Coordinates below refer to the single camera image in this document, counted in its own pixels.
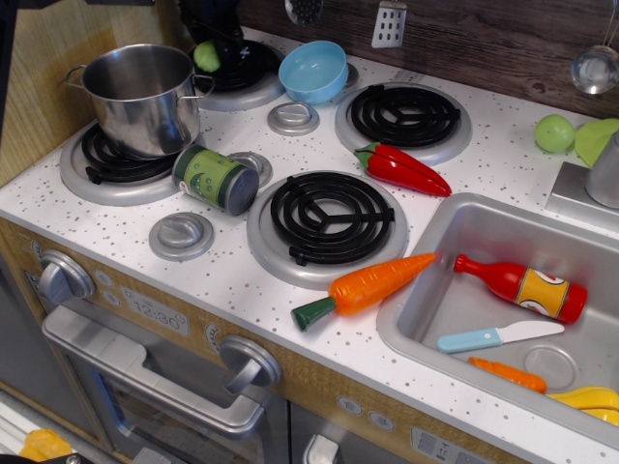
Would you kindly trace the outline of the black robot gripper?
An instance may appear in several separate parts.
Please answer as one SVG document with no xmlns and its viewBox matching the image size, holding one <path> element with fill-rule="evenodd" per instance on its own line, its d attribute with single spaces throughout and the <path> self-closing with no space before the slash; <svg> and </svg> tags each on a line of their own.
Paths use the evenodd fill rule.
<svg viewBox="0 0 619 464">
<path fill-rule="evenodd" d="M 180 0 L 180 17 L 196 44 L 214 39 L 219 59 L 217 73 L 255 72 L 253 45 L 243 40 L 238 0 Z"/>
</svg>

